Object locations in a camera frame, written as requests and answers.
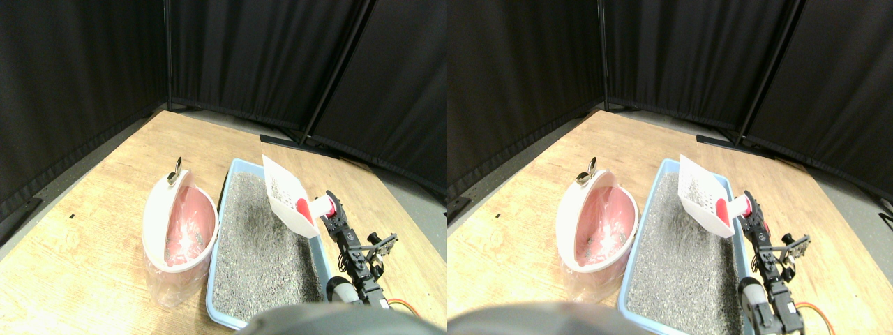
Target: white litter scoop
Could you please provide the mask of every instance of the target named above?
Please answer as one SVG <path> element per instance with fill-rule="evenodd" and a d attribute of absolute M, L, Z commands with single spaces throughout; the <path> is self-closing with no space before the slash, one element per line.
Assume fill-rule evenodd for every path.
<path fill-rule="evenodd" d="M 731 220 L 750 213 L 750 202 L 740 196 L 734 201 L 726 197 L 726 189 L 707 169 L 680 156 L 679 199 L 691 217 L 707 231 L 727 238 L 735 235 Z"/>
<path fill-rule="evenodd" d="M 316 218 L 335 213 L 331 197 L 323 195 L 310 201 L 301 181 L 266 155 L 263 156 L 263 178 L 270 208 L 288 229 L 308 239 L 319 236 Z"/>

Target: wooden tabletop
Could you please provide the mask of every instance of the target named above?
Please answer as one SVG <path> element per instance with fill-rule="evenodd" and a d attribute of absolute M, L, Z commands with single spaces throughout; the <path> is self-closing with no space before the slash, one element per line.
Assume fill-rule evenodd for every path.
<path fill-rule="evenodd" d="M 812 237 L 788 284 L 796 302 L 819 306 L 837 333 L 893 331 L 893 287 L 807 172 L 606 112 L 555 142 L 447 238 L 448 317 L 483 306 L 565 300 L 555 215 L 574 177 L 596 156 L 598 168 L 616 174 L 641 210 L 661 161 L 680 154 L 727 177 L 736 196 L 749 190 L 763 208 L 773 244 L 783 245 L 787 232 Z M 747 252 L 749 259 L 753 251 Z M 602 303 L 616 306 L 617 294 Z M 804 314 L 808 333 L 826 332 L 816 314 Z"/>
<path fill-rule="evenodd" d="M 0 262 L 0 329 L 232 333 L 208 317 L 205 288 L 173 309 L 150 300 L 140 239 L 143 206 L 177 157 L 217 203 L 232 160 L 261 163 L 261 154 L 292 171 L 311 197 L 332 190 L 361 236 L 397 233 L 379 280 L 385 296 L 408 301 L 423 318 L 446 327 L 446 264 L 368 167 L 162 112 L 84 177 Z M 336 245 L 328 236 L 322 240 L 333 274 L 339 275 Z"/>

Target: gray floor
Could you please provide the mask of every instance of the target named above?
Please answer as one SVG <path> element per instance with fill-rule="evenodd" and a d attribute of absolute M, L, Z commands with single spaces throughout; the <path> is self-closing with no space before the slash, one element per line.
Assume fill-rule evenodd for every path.
<path fill-rule="evenodd" d="M 216 113 L 211 111 L 197 111 L 183 113 L 188 117 L 208 121 L 224 127 L 236 130 L 242 130 L 253 134 L 264 134 L 275 138 L 288 139 L 280 131 L 263 126 L 261 124 L 239 119 L 234 116 Z M 108 156 L 116 147 L 124 142 L 130 135 L 133 135 L 148 119 L 141 119 L 105 142 L 92 153 L 75 163 L 70 169 L 63 172 L 62 175 L 50 182 L 48 186 L 41 189 L 35 197 L 44 199 L 33 214 L 31 219 L 16 232 L 15 235 L 2 247 L 0 247 L 0 259 L 6 257 L 15 244 L 34 228 L 35 225 L 49 212 L 59 200 L 68 194 L 83 177 L 93 169 L 99 162 Z M 446 211 L 437 199 L 424 190 L 415 182 L 395 173 L 388 172 L 373 167 L 372 170 L 378 175 L 379 179 L 390 190 L 400 205 L 409 213 L 413 221 L 419 226 L 419 229 L 425 234 L 431 245 L 437 249 L 440 256 L 446 261 L 447 259 L 447 227 L 443 213 Z M 389 233 L 388 231 L 379 231 L 379 233 Z"/>
<path fill-rule="evenodd" d="M 620 113 L 620 115 L 692 135 L 705 135 L 711 138 L 724 139 L 722 134 L 715 130 L 658 113 L 638 111 Z M 481 204 L 502 188 L 505 182 L 511 179 L 515 173 L 533 161 L 534 158 L 549 148 L 559 138 L 571 131 L 582 120 L 582 118 L 575 119 L 559 127 L 532 146 L 521 151 L 515 157 L 512 157 L 508 162 L 499 166 L 483 180 L 465 191 L 462 196 L 468 197 L 472 201 L 466 206 L 456 221 L 446 229 L 447 236 L 459 228 Z M 890 246 L 893 246 L 893 230 L 878 215 L 878 213 L 883 211 L 882 207 L 877 205 L 871 196 L 865 194 L 849 181 L 816 169 L 807 168 L 807 170 L 813 175 L 844 219 L 847 220 L 856 236 L 862 240 L 865 248 L 868 249 L 868 253 L 871 254 L 875 263 L 878 264 L 881 271 L 887 276 L 887 280 L 893 283 L 893 257 L 889 255 Z M 834 243 L 834 241 L 824 241 L 823 243 Z"/>

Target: black curtain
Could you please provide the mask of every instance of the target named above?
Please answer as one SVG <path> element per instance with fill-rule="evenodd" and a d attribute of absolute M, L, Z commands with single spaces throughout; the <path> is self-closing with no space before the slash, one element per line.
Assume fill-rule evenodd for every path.
<path fill-rule="evenodd" d="M 737 130 L 793 3 L 605 0 L 608 101 Z"/>
<path fill-rule="evenodd" d="M 893 199 L 893 3 L 810 0 L 747 139 Z"/>
<path fill-rule="evenodd" d="M 446 7 L 377 1 L 313 139 L 446 193 Z"/>
<path fill-rule="evenodd" d="M 0 220 L 167 98 L 163 1 L 0 2 Z"/>
<path fill-rule="evenodd" d="M 303 130 L 360 1 L 171 0 L 173 99 Z"/>
<path fill-rule="evenodd" d="M 447 197 L 604 98 L 596 1 L 449 5 Z"/>

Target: gray cat litter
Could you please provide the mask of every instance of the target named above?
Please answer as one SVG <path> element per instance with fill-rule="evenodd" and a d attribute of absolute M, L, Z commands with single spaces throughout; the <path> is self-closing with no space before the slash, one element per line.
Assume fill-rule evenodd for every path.
<path fill-rule="evenodd" d="M 230 176 L 221 217 L 213 306 L 248 321 L 271 308 L 323 300 L 307 238 L 270 209 L 263 178 Z"/>
<path fill-rule="evenodd" d="M 710 233 L 685 212 L 678 182 L 677 172 L 666 173 L 652 196 L 627 309 L 690 334 L 740 334 L 732 238 Z"/>

